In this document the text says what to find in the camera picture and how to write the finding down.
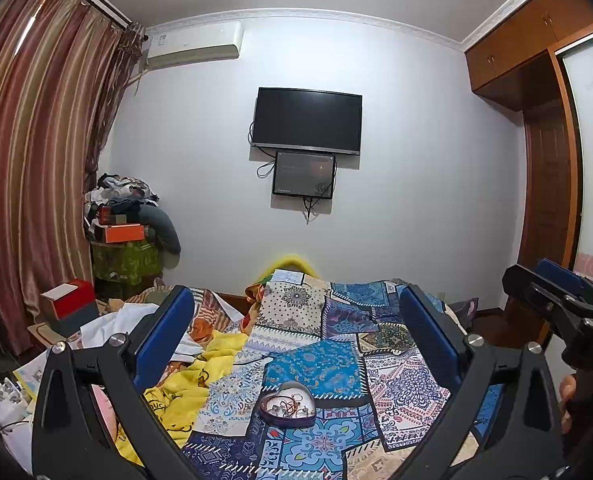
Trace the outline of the right hand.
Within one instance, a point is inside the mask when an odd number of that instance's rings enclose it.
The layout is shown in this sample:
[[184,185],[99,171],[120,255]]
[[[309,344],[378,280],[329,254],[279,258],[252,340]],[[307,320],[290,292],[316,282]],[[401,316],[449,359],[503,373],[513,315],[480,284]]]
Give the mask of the right hand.
[[569,414],[567,404],[573,400],[576,393],[576,387],[577,381],[575,374],[566,375],[559,385],[559,409],[561,413],[561,429],[563,434],[567,434],[572,428],[572,415]]

